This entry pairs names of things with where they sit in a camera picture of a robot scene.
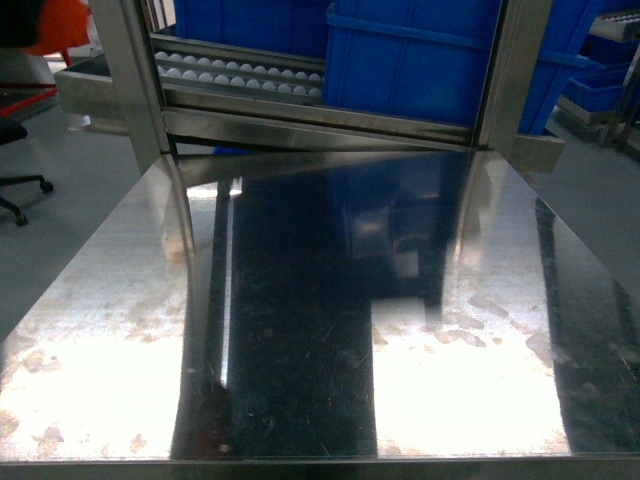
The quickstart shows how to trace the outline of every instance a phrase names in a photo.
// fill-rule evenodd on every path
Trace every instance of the smudge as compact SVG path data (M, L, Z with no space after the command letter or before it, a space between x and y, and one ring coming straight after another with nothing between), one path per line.
M400 450L396 445L389 445L385 450L386 455L402 455L402 450Z
M480 320L465 315L464 313L452 313L445 317L444 323L458 325L462 329L473 328L476 330L484 329L484 323Z
M64 442L64 438L60 433L60 428L49 425L41 437L31 437L38 443L38 456L40 458L48 458L55 455L60 443Z
M45 360L44 348L40 348L27 355L22 361L22 366L26 368L29 373L55 372L56 370L60 370L60 360L58 360L56 356Z
M402 335L404 333L397 325L390 325L387 330L391 335Z
M465 332L464 330L449 330L445 332L436 332L434 334L436 340L438 340L442 344L449 344L456 342L458 340L462 340L467 345L471 345L472 347L485 348L487 344L476 335Z
M571 358L571 355L559 345L553 346L552 353L553 361L560 365L566 365L568 367L578 368L578 364Z
M146 444L147 444L147 441L144 438L142 438L142 434L139 433L138 435L136 435L131 439L131 443L129 444L129 450L131 450L133 453L138 453L140 450L142 450L145 447Z
M551 342L548 337L541 333L534 333L527 338L527 347L536 354L545 367L551 368L553 366Z
M380 330L378 330L375 326L371 329L371 336L373 338L374 345L377 345L379 347L389 345L389 342L384 339L384 337L380 334Z
M509 318L509 312L507 312L504 308L502 308L494 301L489 300L482 295L474 295L469 299L469 303L474 307L486 310L487 312L492 313L497 317Z
M7 438L20 426L20 421L6 410L0 410L0 440Z

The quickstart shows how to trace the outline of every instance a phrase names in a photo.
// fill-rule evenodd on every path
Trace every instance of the metal tabletop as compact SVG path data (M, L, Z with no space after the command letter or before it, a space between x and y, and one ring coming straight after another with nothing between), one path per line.
M208 174L160 158L2 345L7 478L638 478L638 299L498 154Z

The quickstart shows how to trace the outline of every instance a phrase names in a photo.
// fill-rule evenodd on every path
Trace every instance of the roller conveyor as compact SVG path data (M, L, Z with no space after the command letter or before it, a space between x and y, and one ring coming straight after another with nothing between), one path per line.
M229 47L206 42L182 40L165 35L153 35L152 44L157 59L163 93L167 102L165 121L169 133L188 137L197 143L242 144L243 135L229 134L246 129L270 128L271 134L259 135L265 147L308 150L331 149L447 149L464 150L471 143L471 129L446 124L374 115L323 106L321 103L324 62L318 59L272 52ZM171 59L192 56L195 64ZM265 72L230 71L213 65L201 65L197 60L220 60L238 67L262 66ZM180 78L167 73L180 72ZM269 70L290 71L294 78L269 74ZM197 72L197 78L208 73L213 81L183 78L187 70ZM306 79L295 75L304 72ZM216 83L225 76L228 84ZM242 78L245 86L231 85ZM260 89L246 86L250 80L259 82ZM121 119L117 92L111 81L106 59L96 57L56 75L63 106L72 112L100 118ZM265 89L271 82L273 89ZM283 93L281 85L288 85ZM305 89L297 95L296 87ZM292 135L274 135L273 129L286 129Z

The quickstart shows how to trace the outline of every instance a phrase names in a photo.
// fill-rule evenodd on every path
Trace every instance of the scratch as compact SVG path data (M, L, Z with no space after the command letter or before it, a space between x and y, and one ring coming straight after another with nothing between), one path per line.
M358 363L356 363L356 368L362 365L362 362L364 362L368 356L369 354L367 353L364 357L362 357L362 359Z
M323 342L324 342L324 341L327 339L327 337L331 334L331 330L333 330L333 328L334 328L334 327L335 327L335 324L334 324L334 325L331 325L331 327L329 327L329 330L327 331L327 334L326 334L324 337L322 337L322 341L323 341Z
M631 370L631 367L629 366L629 364L627 363L627 361L624 359L624 357L622 355L618 355L620 357L620 360L622 360L622 363L624 363L624 366L627 367L627 370L629 370L629 373L631 374L631 376L633 377L633 379L637 382L638 379L636 378L636 376L633 373L633 370Z

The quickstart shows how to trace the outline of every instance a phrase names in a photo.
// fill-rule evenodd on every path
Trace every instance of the blue storage bin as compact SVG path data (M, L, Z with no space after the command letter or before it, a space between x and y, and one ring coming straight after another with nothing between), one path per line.
M330 14L323 97L327 105L473 126L491 41ZM539 134L565 84L590 62L545 52L521 133Z
M619 43L595 35L588 35L582 45L580 55L602 64L605 68L622 64L629 65L638 45L640 45L638 40Z
M540 135L571 77L592 65L593 62L579 55L541 52L518 131Z
M622 96L622 83L626 74L626 68L619 68L580 75L571 79L565 94L569 100L588 112L615 110Z
M541 50L576 54L604 0L555 0ZM499 0L335 0L340 16L389 25L493 38Z
M241 148L231 148L231 147L215 147L213 149L214 155L253 155L257 153L253 150L243 150Z
M335 0L342 17L491 40L500 0Z
M575 55L602 12L604 0L554 0L540 50Z
M175 0L176 35L324 58L331 0Z
M632 8L640 8L639 0L604 0L602 5L602 13L619 12L621 10L629 10Z

